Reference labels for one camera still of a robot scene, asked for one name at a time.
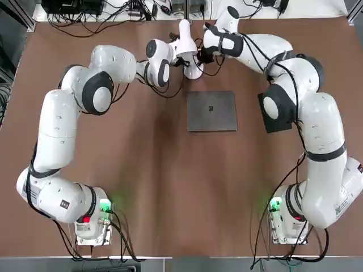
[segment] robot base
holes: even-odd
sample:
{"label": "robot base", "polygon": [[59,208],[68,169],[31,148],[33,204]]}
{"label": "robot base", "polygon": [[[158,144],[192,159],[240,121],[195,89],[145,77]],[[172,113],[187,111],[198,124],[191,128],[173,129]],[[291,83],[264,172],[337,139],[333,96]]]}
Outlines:
{"label": "robot base", "polygon": [[101,188],[94,188],[96,193],[96,208],[89,223],[74,223],[78,245],[109,245],[111,243],[112,226],[111,214],[105,212],[112,210],[111,202]]}
{"label": "robot base", "polygon": [[[279,190],[277,190],[269,203],[269,224],[274,244],[294,245],[305,225],[305,222],[296,220],[288,212],[285,199],[286,189],[287,186],[282,186]],[[307,235],[308,228],[309,224],[306,223],[306,227],[301,233],[298,244],[307,244],[305,237]]]}

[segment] brown table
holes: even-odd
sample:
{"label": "brown table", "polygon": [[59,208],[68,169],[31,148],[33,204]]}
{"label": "brown table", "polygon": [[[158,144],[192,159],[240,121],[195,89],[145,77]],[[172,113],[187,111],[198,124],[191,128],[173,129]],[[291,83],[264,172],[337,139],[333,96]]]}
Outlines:
{"label": "brown table", "polygon": [[[241,20],[239,30],[281,36],[295,52],[320,60],[326,72],[323,91],[336,98],[348,154],[363,161],[363,53],[346,18]],[[68,31],[85,34],[78,26]],[[0,133],[0,256],[67,256],[53,223],[35,214],[15,189],[31,158],[44,95],[57,87],[65,67],[88,65],[98,44],[120,46],[141,60],[147,42],[167,41],[170,31],[178,32],[178,22],[125,23],[88,39],[39,23],[29,34]],[[202,22],[193,22],[192,36],[202,37]],[[208,65],[207,71],[216,68]],[[180,68],[173,69],[171,78],[170,93],[179,87]],[[266,87],[261,75],[233,60],[226,61],[218,76],[186,80],[182,92],[170,100],[134,82],[107,115],[81,116],[75,158],[62,170],[63,177],[102,187],[118,210],[125,211],[138,256],[252,256],[250,239],[254,243],[258,226],[252,211],[261,210],[302,152],[295,130],[265,132],[257,94]],[[186,93],[205,90],[235,92],[238,132],[187,132]],[[302,179],[305,165],[300,172]],[[328,255],[363,256],[362,208],[360,196],[329,228]],[[272,253],[288,249],[274,246]],[[316,238],[296,253],[319,254]],[[95,248],[94,254],[120,255],[119,238],[114,235],[111,246]],[[258,255],[266,255],[262,239]]]}

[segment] green indicator light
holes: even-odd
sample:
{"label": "green indicator light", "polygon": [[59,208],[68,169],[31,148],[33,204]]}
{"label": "green indicator light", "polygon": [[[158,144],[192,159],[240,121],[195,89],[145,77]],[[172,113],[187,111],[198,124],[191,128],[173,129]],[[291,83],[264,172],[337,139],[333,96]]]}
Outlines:
{"label": "green indicator light", "polygon": [[110,213],[112,211],[111,201],[106,198],[100,199],[100,211],[103,211],[105,213]]}
{"label": "green indicator light", "polygon": [[270,201],[271,209],[278,211],[279,210],[278,207],[281,205],[281,203],[282,203],[281,197],[272,198]]}

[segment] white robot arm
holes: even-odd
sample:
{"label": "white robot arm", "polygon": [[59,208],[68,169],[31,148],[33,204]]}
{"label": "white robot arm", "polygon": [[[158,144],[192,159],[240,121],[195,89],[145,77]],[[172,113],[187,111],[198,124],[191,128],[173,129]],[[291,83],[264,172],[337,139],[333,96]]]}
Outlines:
{"label": "white robot arm", "polygon": [[47,216],[75,223],[79,244],[109,242],[109,226],[102,221],[108,219],[106,211],[111,210],[111,203],[101,188],[60,176],[60,169],[73,160],[78,117],[81,112],[105,114],[112,104],[115,84],[130,83],[138,74],[153,77],[153,71],[147,71],[147,63],[137,62],[125,49],[99,45],[92,52],[89,67],[68,67],[58,89],[45,95],[34,156],[20,174],[16,189],[25,201],[31,199],[32,206]]}
{"label": "white robot arm", "polygon": [[229,7],[215,25],[207,24],[202,50],[233,57],[269,77],[263,109],[271,121],[295,122],[298,111],[307,180],[280,187],[269,204],[274,243],[295,244],[307,234],[306,220],[327,228],[340,218],[363,190],[363,166],[347,157],[334,98],[317,93],[324,83],[322,65],[303,54],[294,55],[290,43],[280,37],[237,33],[238,18]]}
{"label": "white robot arm", "polygon": [[263,95],[264,110],[276,122],[292,122],[296,112],[296,92],[290,75],[281,66],[294,76],[300,102],[323,85],[322,65],[303,54],[295,56],[291,44],[281,37],[238,33],[238,16],[235,8],[228,7],[215,25],[206,23],[203,50],[207,54],[233,57],[273,81]]}

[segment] sticker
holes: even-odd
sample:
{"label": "sticker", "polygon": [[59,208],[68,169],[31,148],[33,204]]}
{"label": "sticker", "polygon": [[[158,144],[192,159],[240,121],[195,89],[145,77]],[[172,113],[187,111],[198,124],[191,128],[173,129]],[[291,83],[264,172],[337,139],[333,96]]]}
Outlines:
{"label": "sticker", "polygon": [[335,215],[337,219],[343,214],[343,212],[345,212],[351,202],[349,193],[344,187],[340,189],[340,197],[343,199],[343,201],[340,202],[340,205],[335,208]]}
{"label": "sticker", "polygon": [[293,223],[293,230],[298,231],[301,230],[301,228],[303,227],[304,224],[296,224]]}
{"label": "sticker", "polygon": [[68,210],[69,202],[67,202],[67,201],[65,201],[64,199],[62,199],[62,202],[61,202],[60,206],[61,206],[62,208],[65,208],[66,210]]}
{"label": "sticker", "polygon": [[77,226],[77,231],[83,231],[83,232],[91,231],[91,227],[89,224],[86,225],[77,224],[76,226]]}
{"label": "sticker", "polygon": [[360,165],[358,166],[358,170],[359,170],[359,172],[361,172],[361,174],[362,174],[362,173],[363,173],[363,165],[361,165],[361,164],[360,164]]}
{"label": "sticker", "polygon": [[[34,206],[37,206],[39,193],[40,193],[40,189],[38,187],[30,185],[30,197],[31,197],[31,200],[32,200],[32,203]],[[22,196],[27,198],[26,183],[23,185]]]}

